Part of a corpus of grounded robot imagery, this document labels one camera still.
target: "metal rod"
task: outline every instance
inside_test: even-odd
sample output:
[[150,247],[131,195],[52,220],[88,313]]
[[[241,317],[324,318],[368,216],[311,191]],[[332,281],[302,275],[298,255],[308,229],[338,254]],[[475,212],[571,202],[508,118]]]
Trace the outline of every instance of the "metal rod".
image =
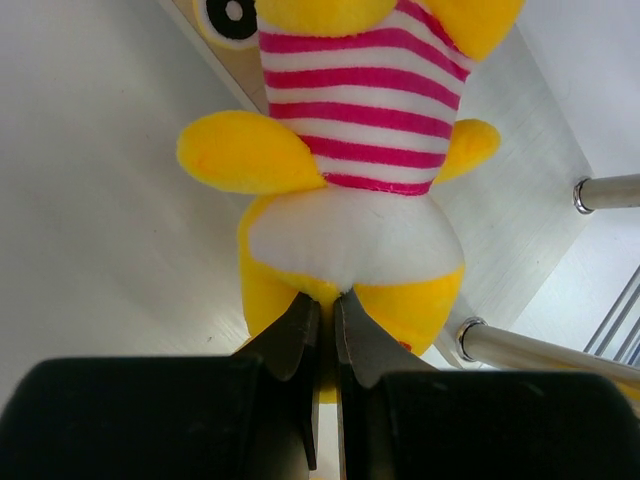
[[636,366],[636,360],[638,359],[638,355],[640,355],[640,342],[636,345],[636,348],[633,351],[633,354],[631,355],[631,358],[627,362],[627,365],[631,365],[631,366],[635,367]]
[[620,350],[618,350],[618,353],[616,353],[616,356],[613,357],[614,362],[622,361],[622,358],[626,355],[627,351],[629,350],[631,345],[633,345],[633,342],[636,340],[638,333],[640,333],[640,317],[638,317],[638,320],[636,320],[636,323],[633,324],[633,328],[631,329],[631,332],[629,333],[627,338],[624,339],[624,342],[622,342],[622,346],[620,347]]
[[615,303],[611,307],[611,310],[609,310],[609,312],[607,313],[607,316],[604,318],[604,320],[596,330],[596,333],[593,334],[593,337],[591,337],[591,340],[589,340],[589,343],[587,343],[587,346],[584,348],[585,353],[591,353],[591,350],[593,349],[595,343],[598,341],[598,338],[600,337],[600,335],[602,335],[602,332],[604,331],[604,329],[607,328],[607,325],[613,318],[614,314],[618,311],[618,308],[620,307],[622,302],[625,300],[625,297],[631,291],[633,285],[637,280],[640,280],[640,266],[636,269],[635,273],[631,276],[631,279],[625,285],[624,289],[622,290],[622,293],[616,299]]
[[625,304],[625,306],[620,311],[620,314],[616,317],[616,320],[613,323],[613,326],[607,332],[605,337],[602,339],[602,343],[596,349],[595,355],[601,356],[604,353],[604,351],[607,349],[607,347],[611,344],[613,337],[615,337],[616,333],[618,333],[618,330],[620,330],[620,327],[624,323],[625,319],[627,318],[627,316],[629,316],[629,312],[631,312],[631,309],[633,308],[635,303],[638,301],[638,298],[640,298],[640,284],[633,291],[633,293],[631,294],[631,298],[629,298],[629,301]]
[[613,381],[640,415],[640,370],[586,353],[482,325],[462,327],[466,357],[497,368],[515,370],[578,370]]
[[584,179],[574,188],[573,203],[583,214],[606,208],[640,207],[640,174]]

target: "white surface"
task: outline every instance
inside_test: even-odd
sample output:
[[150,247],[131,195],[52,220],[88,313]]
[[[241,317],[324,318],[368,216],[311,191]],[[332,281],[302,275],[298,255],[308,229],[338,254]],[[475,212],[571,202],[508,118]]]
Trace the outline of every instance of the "white surface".
[[8,2],[0,64],[0,403],[47,357],[237,347],[241,209],[174,148],[238,104],[173,22],[155,2]]
[[[640,172],[639,16],[635,0],[536,0],[519,22],[600,177]],[[640,264],[640,209],[593,217],[514,331],[585,347]]]

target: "stuffed toy fabric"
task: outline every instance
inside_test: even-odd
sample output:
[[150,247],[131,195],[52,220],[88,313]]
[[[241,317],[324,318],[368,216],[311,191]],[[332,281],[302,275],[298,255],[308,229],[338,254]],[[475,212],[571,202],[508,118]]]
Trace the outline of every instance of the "stuffed toy fabric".
[[208,38],[261,51],[270,116],[217,113],[178,142],[196,179],[258,195],[238,231],[252,336],[298,292],[330,320],[355,289],[407,349],[433,343],[464,260],[429,190],[498,148],[492,126],[456,115],[523,1],[195,1]]

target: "pink and white stripes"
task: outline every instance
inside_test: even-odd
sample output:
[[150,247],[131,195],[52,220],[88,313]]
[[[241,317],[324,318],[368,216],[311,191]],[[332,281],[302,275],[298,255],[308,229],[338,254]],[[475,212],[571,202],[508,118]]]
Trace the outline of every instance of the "pink and white stripes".
[[270,115],[309,146],[328,182],[423,195],[442,166],[473,63],[412,0],[356,36],[259,23]]

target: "white belly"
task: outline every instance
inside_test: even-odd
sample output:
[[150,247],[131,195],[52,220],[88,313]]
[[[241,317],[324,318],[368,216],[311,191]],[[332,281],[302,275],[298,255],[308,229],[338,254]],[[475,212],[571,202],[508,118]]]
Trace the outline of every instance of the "white belly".
[[343,291],[423,282],[463,262],[451,224],[429,196],[340,187],[278,197],[252,225],[249,245],[256,260]]

